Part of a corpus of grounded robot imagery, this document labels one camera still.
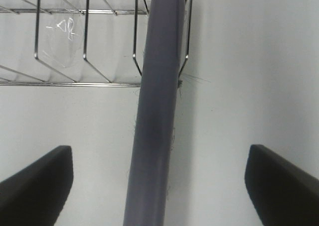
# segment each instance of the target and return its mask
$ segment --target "gray cylindrical rod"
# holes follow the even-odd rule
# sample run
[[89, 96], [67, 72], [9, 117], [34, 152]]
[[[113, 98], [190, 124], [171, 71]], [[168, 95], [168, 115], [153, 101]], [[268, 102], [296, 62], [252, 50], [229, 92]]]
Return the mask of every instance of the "gray cylindrical rod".
[[185, 0], [152, 0], [124, 226], [162, 226]]

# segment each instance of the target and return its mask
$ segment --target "white surface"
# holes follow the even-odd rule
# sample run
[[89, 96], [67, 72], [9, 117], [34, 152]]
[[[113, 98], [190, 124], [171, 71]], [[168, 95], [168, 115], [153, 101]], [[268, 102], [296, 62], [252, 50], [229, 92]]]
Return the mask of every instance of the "white surface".
[[[261, 226], [244, 185], [262, 143], [319, 178], [318, 0], [194, 0], [166, 226]], [[122, 225], [138, 89], [0, 88], [0, 179], [73, 147], [57, 226]]]

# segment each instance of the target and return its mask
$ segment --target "white background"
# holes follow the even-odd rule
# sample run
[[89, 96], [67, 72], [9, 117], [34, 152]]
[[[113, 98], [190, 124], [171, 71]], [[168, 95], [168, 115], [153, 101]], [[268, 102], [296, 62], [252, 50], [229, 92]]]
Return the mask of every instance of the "white background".
[[[319, 178], [318, 8], [194, 0], [185, 73], [202, 79], [184, 75], [178, 93], [166, 226], [261, 226], [244, 184], [253, 143]], [[138, 94], [0, 87], [0, 179], [71, 145], [75, 178], [56, 225], [122, 225]]]

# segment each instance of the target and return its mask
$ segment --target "metal wire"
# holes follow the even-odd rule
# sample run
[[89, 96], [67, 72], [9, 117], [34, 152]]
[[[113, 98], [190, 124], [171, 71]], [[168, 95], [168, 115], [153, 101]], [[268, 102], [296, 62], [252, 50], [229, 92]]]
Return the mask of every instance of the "metal wire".
[[187, 40], [186, 40], [186, 56], [183, 62], [183, 65], [179, 71], [178, 77], [180, 77], [180, 75], [182, 74], [186, 63], [189, 59], [189, 43], [190, 43], [190, 29], [191, 29], [191, 13], [192, 13], [192, 9], [193, 9], [193, 0], [189, 0], [189, 7], [188, 7], [188, 25], [187, 25]]
[[[104, 76], [87, 58], [87, 48], [88, 48], [88, 20], [89, 20], [89, 14], [114, 14], [114, 15], [130, 15], [134, 14], [135, 16], [135, 22], [134, 22], [134, 47], [133, 47], [133, 60], [134, 63], [139, 71], [140, 74], [142, 74], [142, 71], [139, 67], [139, 64], [137, 62], [136, 58], [136, 52], [137, 52], [137, 31], [138, 31], [138, 15], [146, 15], [149, 13], [149, 8], [147, 5], [146, 0], [143, 0], [144, 6], [146, 10], [140, 10], [139, 8], [139, 0], [135, 0], [135, 9], [124, 9], [124, 10], [115, 10], [113, 9], [107, 0], [103, 0], [104, 3], [107, 5], [109, 9], [90, 9], [90, 0], [86, 0], [86, 8], [85, 9], [79, 9], [76, 6], [74, 6], [71, 2], [68, 0], [63, 0], [65, 3], [67, 3], [71, 9], [63, 9], [63, 8], [41, 8], [41, 0], [37, 0], [37, 4], [34, 4], [28, 0], [21, 0], [23, 2], [26, 2], [36, 8], [7, 8], [0, 5], [0, 13], [14, 13], [14, 14], [20, 14], [20, 13], [36, 13], [36, 28], [35, 28], [35, 45], [34, 45], [34, 57], [35, 59], [44, 65], [45, 67], [49, 68], [51, 71], [65, 77], [66, 79], [70, 80], [70, 83], [50, 83], [48, 81], [39, 79], [34, 76], [30, 76], [28, 74], [25, 74], [23, 72], [10, 69], [8, 67], [0, 65], [1, 69], [4, 69], [6, 71], [10, 71], [16, 74], [19, 74], [21, 76], [25, 76], [34, 80], [37, 80], [38, 82], [17, 82], [16, 80], [8, 80], [6, 78], [0, 78], [3, 81], [6, 82], [0, 82], [0, 86], [57, 86], [57, 87], [139, 87], [139, 83], [112, 83], [106, 76]], [[189, 40], [190, 40], [190, 25], [191, 25], [191, 11], [192, 11], [192, 1], [190, 0], [189, 3], [189, 18], [188, 18], [188, 26], [187, 26], [187, 40], [186, 40], [186, 56], [185, 60], [183, 62], [183, 65], [181, 67], [181, 70], [179, 72], [179, 76], [181, 75], [187, 61], [189, 58]], [[81, 13], [82, 15], [85, 15], [85, 30], [84, 30], [84, 50], [83, 50], [83, 59], [88, 63], [88, 65], [96, 71], [99, 75], [101, 75], [107, 83], [78, 83], [74, 79], [66, 76], [62, 72], [56, 70], [52, 66], [50, 66], [48, 63], [44, 62], [43, 60], [39, 59], [39, 24], [40, 24], [40, 13], [45, 12], [48, 14], [62, 14], [62, 13]]]

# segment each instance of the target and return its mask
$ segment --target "black rubber pad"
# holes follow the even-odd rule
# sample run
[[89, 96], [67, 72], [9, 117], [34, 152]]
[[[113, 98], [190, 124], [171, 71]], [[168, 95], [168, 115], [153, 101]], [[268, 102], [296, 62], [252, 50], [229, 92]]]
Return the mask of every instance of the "black rubber pad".
[[52, 226], [73, 182], [72, 151], [59, 146], [0, 183], [0, 226]]
[[245, 183], [264, 226], [319, 226], [319, 181], [266, 147], [251, 146]]

